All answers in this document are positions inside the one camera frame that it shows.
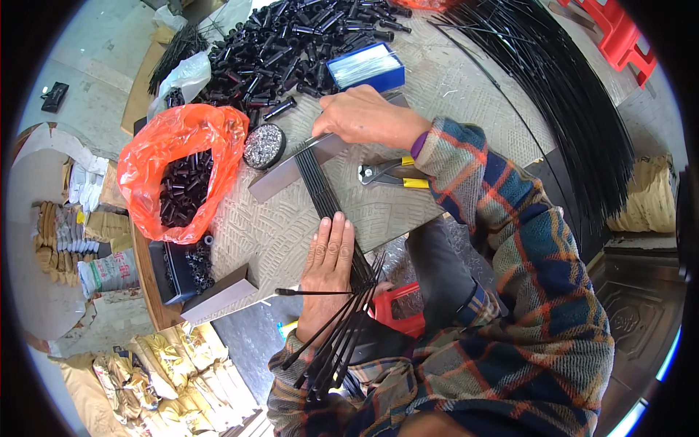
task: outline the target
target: sleeve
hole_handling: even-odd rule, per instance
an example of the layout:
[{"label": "sleeve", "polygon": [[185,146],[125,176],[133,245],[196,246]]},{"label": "sleeve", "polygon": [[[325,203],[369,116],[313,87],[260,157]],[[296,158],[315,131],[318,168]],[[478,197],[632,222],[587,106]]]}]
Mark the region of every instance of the sleeve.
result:
[{"label": "sleeve", "polygon": [[272,390],[267,398],[267,418],[274,425],[274,434],[286,436],[341,436],[348,420],[356,412],[349,402],[339,394],[329,394],[320,402],[307,402],[308,380],[301,389],[294,389],[294,383],[315,356],[315,348],[310,346],[285,371],[282,362],[303,343],[296,338],[296,330],[287,337],[284,349],[269,360],[269,371],[274,375]]},{"label": "sleeve", "polygon": [[598,410],[614,341],[563,210],[540,180],[488,151],[473,125],[435,119],[415,165],[437,203],[472,235],[487,234],[495,251],[496,289],[510,315],[490,323],[497,303],[478,287],[459,322],[483,326],[482,338],[509,344],[523,366],[550,370],[565,391],[579,393],[580,406]]}]

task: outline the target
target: pliers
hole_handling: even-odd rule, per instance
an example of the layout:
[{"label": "pliers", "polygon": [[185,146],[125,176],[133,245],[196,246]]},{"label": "pliers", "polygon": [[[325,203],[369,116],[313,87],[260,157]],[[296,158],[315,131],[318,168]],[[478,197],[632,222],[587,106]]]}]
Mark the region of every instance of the pliers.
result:
[{"label": "pliers", "polygon": [[362,185],[378,182],[379,184],[402,185],[406,188],[429,188],[427,179],[397,178],[387,174],[389,170],[396,167],[414,164],[415,160],[412,157],[402,157],[373,166],[361,165],[359,166],[359,182]]}]

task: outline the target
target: person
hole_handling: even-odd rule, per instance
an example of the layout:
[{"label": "person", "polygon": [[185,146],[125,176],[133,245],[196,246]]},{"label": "person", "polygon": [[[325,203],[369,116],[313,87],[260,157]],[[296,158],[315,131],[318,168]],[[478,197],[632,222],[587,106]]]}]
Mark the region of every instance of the person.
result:
[{"label": "person", "polygon": [[[275,435],[592,435],[614,341],[562,210],[541,181],[488,150],[479,127],[442,117],[430,123],[368,85],[324,96],[320,106],[313,135],[333,132],[348,143],[410,151],[437,203],[473,237],[487,236],[496,292],[509,313],[503,316],[496,296],[465,277],[463,264],[439,268],[441,261],[456,266],[449,248],[428,250],[436,259],[416,259],[420,251],[413,250],[420,290],[427,293],[425,334],[405,343],[397,333],[378,342],[383,356],[352,356],[349,372],[366,392],[362,402],[338,394],[307,402],[308,381],[300,390],[294,382],[334,325],[287,370],[281,363],[347,295],[304,296],[298,327],[268,365],[275,376],[267,402]],[[413,238],[420,249],[444,240],[439,221],[427,227],[410,233],[409,251]],[[347,290],[353,244],[354,227],[342,213],[322,219],[301,289]],[[432,264],[425,269],[423,263]]]}]

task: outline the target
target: yellow handle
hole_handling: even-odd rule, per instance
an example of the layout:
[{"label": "yellow handle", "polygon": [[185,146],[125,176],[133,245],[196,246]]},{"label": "yellow handle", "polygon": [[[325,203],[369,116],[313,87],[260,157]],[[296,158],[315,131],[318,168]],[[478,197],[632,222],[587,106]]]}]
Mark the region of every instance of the yellow handle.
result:
[{"label": "yellow handle", "polygon": [[405,188],[429,188],[430,185],[427,179],[403,178],[403,186]]}]

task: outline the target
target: purple cuff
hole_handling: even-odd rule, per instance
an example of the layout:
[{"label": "purple cuff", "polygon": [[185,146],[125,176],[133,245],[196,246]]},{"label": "purple cuff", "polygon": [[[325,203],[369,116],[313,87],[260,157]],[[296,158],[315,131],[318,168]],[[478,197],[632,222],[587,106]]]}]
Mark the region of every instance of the purple cuff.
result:
[{"label": "purple cuff", "polygon": [[415,140],[415,142],[412,144],[412,147],[410,148],[410,156],[412,156],[413,159],[417,159],[417,155],[420,154],[422,146],[425,145],[427,134],[429,134],[429,132],[425,132],[424,134],[418,136],[417,140]]}]

